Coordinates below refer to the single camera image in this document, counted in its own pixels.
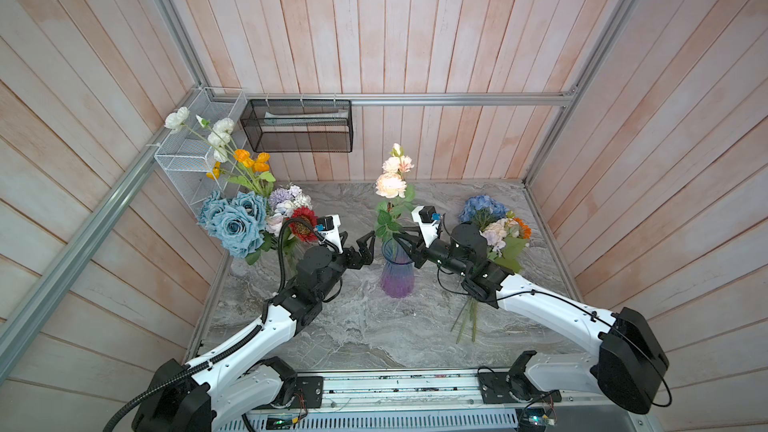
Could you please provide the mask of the blue purple glass vase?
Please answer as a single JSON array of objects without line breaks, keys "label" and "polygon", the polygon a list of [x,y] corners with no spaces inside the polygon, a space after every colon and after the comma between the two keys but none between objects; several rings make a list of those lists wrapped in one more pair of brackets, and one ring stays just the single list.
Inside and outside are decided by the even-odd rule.
[{"label": "blue purple glass vase", "polygon": [[406,251],[394,240],[382,245],[384,266],[380,286],[392,298],[405,298],[414,289],[415,275],[413,262]]}]

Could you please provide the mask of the red flower stem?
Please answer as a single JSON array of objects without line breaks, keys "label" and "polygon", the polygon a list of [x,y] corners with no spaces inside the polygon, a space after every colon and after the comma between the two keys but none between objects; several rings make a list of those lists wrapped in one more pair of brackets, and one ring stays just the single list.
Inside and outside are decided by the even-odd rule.
[{"label": "red flower stem", "polygon": [[318,219],[311,208],[307,206],[296,208],[291,216],[291,220],[292,222],[289,224],[289,227],[295,237],[307,243],[317,240],[315,227],[317,226]]}]

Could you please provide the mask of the peach pink rose stem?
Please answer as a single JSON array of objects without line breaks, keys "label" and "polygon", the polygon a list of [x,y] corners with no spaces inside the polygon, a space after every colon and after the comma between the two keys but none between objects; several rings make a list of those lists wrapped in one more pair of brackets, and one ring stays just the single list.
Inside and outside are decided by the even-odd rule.
[{"label": "peach pink rose stem", "polygon": [[401,232],[401,220],[409,217],[414,209],[415,189],[407,182],[407,175],[415,163],[404,148],[394,143],[390,156],[382,164],[382,174],[375,182],[375,193],[382,198],[376,207],[376,236],[390,240],[395,232]]}]

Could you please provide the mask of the pink lilac mixed bouquet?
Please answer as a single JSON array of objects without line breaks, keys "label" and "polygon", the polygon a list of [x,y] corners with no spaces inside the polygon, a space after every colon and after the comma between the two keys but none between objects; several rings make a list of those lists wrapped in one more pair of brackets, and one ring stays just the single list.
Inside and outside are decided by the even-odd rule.
[{"label": "pink lilac mixed bouquet", "polygon": [[266,219],[266,231],[277,235],[284,220],[290,218],[299,208],[312,209],[311,197],[298,185],[278,187],[267,198],[269,214]]}]

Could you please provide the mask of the teal blue rose bunch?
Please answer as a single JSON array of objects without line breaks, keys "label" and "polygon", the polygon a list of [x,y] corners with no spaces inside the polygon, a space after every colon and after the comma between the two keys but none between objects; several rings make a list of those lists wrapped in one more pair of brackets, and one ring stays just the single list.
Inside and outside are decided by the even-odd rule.
[{"label": "teal blue rose bunch", "polygon": [[254,192],[238,192],[227,199],[214,191],[202,202],[197,221],[232,257],[253,265],[266,242],[266,216],[265,199]]}]

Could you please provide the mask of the yellow orange flower stem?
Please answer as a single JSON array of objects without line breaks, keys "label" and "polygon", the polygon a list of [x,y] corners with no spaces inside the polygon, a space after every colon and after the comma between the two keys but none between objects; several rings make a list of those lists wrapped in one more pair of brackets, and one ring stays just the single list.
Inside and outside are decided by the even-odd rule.
[{"label": "yellow orange flower stem", "polygon": [[269,153],[261,152],[253,156],[245,149],[236,149],[227,153],[223,149],[214,149],[214,165],[206,176],[211,180],[224,178],[229,183],[242,186],[256,195],[269,196],[274,190],[276,178],[271,172]]}]

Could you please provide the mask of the white flower stem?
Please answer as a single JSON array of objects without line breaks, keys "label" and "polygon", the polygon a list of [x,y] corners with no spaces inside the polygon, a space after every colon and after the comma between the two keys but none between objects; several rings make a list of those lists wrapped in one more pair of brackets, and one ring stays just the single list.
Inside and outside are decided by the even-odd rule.
[{"label": "white flower stem", "polygon": [[228,162],[234,152],[233,133],[235,121],[229,117],[211,122],[200,115],[190,121],[191,111],[188,107],[180,107],[171,112],[164,121],[164,127],[172,134],[182,131],[190,132],[194,137],[201,139],[212,152],[215,162]]}]

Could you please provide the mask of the clear grey glass vase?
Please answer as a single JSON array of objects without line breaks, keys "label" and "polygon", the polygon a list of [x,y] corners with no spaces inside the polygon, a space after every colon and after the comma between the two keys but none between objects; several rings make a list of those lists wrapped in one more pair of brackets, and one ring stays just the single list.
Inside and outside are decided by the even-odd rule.
[{"label": "clear grey glass vase", "polygon": [[286,279],[297,274],[297,264],[302,256],[301,242],[289,242],[283,246],[283,261]]}]

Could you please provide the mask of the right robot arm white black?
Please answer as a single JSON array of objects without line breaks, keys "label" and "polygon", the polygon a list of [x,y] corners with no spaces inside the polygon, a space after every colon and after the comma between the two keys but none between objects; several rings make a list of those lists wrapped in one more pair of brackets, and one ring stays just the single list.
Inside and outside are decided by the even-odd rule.
[{"label": "right robot arm white black", "polygon": [[409,227],[394,239],[415,267],[432,262],[458,274],[462,294],[525,316],[582,348],[560,359],[521,355],[510,375],[518,398],[552,390],[600,393],[629,412],[646,414],[657,392],[668,388],[669,360],[640,312],[591,307],[534,284],[491,261],[486,239],[469,223],[457,226],[448,241],[437,222]]}]

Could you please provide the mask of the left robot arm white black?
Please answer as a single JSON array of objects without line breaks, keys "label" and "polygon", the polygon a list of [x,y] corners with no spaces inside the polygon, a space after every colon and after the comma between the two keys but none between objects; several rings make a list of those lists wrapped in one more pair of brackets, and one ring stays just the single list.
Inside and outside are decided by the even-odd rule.
[{"label": "left robot arm white black", "polygon": [[290,341],[339,292],[343,274],[373,261],[375,234],[347,247],[337,229],[318,232],[319,242],[297,264],[297,273],[268,300],[259,318],[218,347],[185,364],[174,359],[154,374],[148,389],[106,425],[129,412],[134,431],[214,431],[248,411],[292,400],[296,372],[272,351]]}]

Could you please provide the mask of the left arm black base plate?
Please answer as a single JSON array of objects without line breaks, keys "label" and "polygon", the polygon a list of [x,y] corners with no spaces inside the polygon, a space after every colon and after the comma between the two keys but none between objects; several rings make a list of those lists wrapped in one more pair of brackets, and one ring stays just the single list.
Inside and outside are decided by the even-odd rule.
[{"label": "left arm black base plate", "polygon": [[323,400],[324,378],[320,375],[298,376],[289,379],[283,389],[279,405],[289,409],[319,409]]}]

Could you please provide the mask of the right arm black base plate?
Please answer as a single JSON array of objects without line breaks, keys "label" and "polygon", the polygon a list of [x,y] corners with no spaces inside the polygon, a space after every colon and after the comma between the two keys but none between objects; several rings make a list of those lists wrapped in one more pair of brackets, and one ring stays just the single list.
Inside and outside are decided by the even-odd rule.
[{"label": "right arm black base plate", "polygon": [[560,391],[538,390],[522,374],[514,375],[509,371],[498,372],[490,367],[481,366],[476,371],[476,377],[482,401],[486,405],[559,403],[562,401]]}]

